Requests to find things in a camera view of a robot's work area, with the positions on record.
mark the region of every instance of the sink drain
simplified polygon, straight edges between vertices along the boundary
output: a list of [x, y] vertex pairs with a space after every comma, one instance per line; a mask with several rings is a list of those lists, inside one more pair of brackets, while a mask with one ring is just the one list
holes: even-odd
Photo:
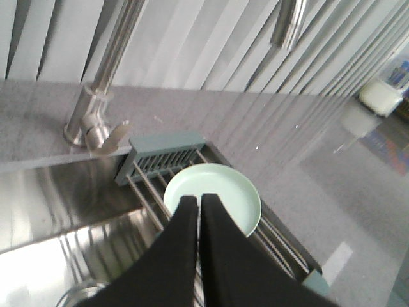
[[75, 307], [79, 302], [94, 296], [98, 291], [105, 288], [106, 283], [97, 282], [94, 280], [85, 281], [74, 286], [67, 291], [59, 300], [56, 307]]

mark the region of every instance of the sink basin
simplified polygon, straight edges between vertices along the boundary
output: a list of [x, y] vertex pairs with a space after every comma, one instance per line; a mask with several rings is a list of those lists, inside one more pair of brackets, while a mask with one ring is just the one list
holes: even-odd
[[70, 296], [95, 293], [151, 245], [157, 228], [113, 180], [122, 160], [0, 176], [1, 307], [75, 306]]
[[[229, 165], [212, 144], [189, 162]], [[75, 307], [151, 246], [167, 223], [160, 202], [180, 168], [138, 183], [130, 175], [131, 184], [120, 187], [114, 178], [121, 165], [124, 155], [0, 175], [0, 307]], [[299, 282], [321, 273], [263, 201], [262, 207], [249, 240]], [[204, 306], [199, 269], [194, 292], [195, 306]]]

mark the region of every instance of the faucet handle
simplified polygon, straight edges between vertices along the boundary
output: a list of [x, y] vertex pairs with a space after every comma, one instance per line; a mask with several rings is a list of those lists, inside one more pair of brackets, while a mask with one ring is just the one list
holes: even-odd
[[111, 132], [106, 125], [92, 127], [85, 136], [86, 144], [93, 155], [108, 155], [118, 149], [118, 143], [129, 131], [128, 120], [123, 121]]

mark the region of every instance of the dish drying rack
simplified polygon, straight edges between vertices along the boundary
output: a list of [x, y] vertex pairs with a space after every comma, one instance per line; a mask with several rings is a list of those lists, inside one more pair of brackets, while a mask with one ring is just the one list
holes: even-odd
[[[218, 150], [200, 134], [179, 132], [130, 138], [132, 149], [120, 164], [115, 181], [128, 184], [141, 201], [158, 231], [171, 218], [164, 204], [165, 189], [180, 170], [199, 163], [231, 166]], [[290, 234], [262, 200], [260, 222], [248, 238], [266, 253], [289, 277], [303, 283], [312, 274], [322, 274], [321, 267]], [[195, 306], [204, 306], [201, 271], [196, 267]]]

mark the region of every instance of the faucet base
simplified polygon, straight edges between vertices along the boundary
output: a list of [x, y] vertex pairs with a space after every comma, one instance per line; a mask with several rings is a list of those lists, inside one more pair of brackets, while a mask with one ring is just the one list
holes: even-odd
[[86, 147], [85, 144], [85, 139], [84, 136], [82, 135], [82, 132], [79, 131], [78, 135], [73, 137], [67, 130], [68, 124], [64, 126], [64, 131], [63, 131], [63, 137], [67, 143], [73, 146], [78, 146], [78, 147]]

